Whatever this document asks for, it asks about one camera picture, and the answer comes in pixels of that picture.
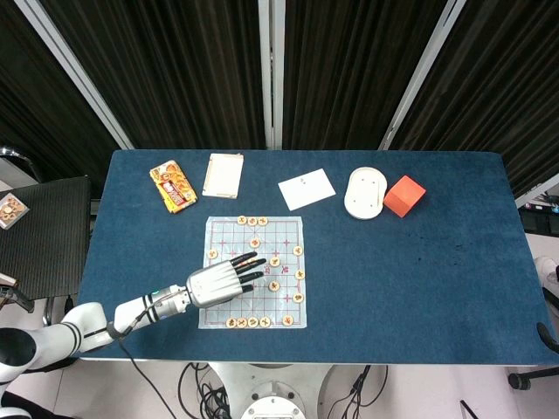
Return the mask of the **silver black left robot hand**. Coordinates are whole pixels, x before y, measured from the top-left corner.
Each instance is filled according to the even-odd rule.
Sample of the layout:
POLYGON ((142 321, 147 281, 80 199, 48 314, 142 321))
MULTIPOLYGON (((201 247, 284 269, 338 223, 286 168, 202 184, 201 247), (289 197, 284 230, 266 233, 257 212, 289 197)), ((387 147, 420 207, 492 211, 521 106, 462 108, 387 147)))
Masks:
POLYGON ((186 281, 190 303, 197 308, 209 308, 252 292, 253 282, 264 276, 256 268, 266 263, 265 258, 257 256, 256 251, 249 252, 190 274, 186 281))

